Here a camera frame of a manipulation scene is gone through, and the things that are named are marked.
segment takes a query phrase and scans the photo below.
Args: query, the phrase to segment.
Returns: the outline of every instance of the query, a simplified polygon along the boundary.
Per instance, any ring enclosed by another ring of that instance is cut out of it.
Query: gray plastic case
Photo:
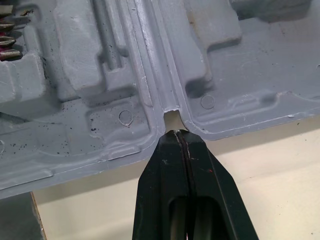
[[[320,113],[320,0],[12,2],[0,198],[147,159],[169,111],[206,140]]]

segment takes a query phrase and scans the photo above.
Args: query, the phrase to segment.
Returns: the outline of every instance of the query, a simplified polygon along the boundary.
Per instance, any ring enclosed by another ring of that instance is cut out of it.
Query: drill bits
[[[13,5],[0,5],[0,61],[13,60],[21,56],[20,51],[11,49],[16,40],[8,36],[10,31],[15,27],[15,24],[3,20],[3,18],[12,15],[13,9]]]
[[[0,48],[8,48],[15,44],[16,40],[11,36],[0,36]]]
[[[10,16],[13,12],[14,6],[0,5],[0,19]]]

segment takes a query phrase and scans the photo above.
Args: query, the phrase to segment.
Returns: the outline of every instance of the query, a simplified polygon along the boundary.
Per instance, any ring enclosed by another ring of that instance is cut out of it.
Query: white table surface
[[[183,128],[176,112],[167,129]],[[207,142],[233,176],[260,240],[320,240],[320,116]],[[147,161],[37,190],[48,240],[131,240]]]

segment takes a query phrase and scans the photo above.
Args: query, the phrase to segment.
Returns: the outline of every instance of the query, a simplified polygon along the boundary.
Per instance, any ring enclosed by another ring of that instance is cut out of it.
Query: black clamp
[[[133,240],[258,240],[237,186],[205,142],[170,131],[138,184]]]

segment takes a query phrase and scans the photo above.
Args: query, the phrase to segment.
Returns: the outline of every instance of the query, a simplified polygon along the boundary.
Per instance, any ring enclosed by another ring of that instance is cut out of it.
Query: metal drill bit tip
[[[15,44],[16,40],[11,36],[0,36],[0,48],[10,47]]]
[[[14,28],[15,24],[7,21],[0,21],[0,33],[9,32]]]
[[[20,56],[21,52],[15,49],[0,51],[0,61],[9,60]]]
[[[0,19],[10,16],[14,9],[13,5],[0,5]]]

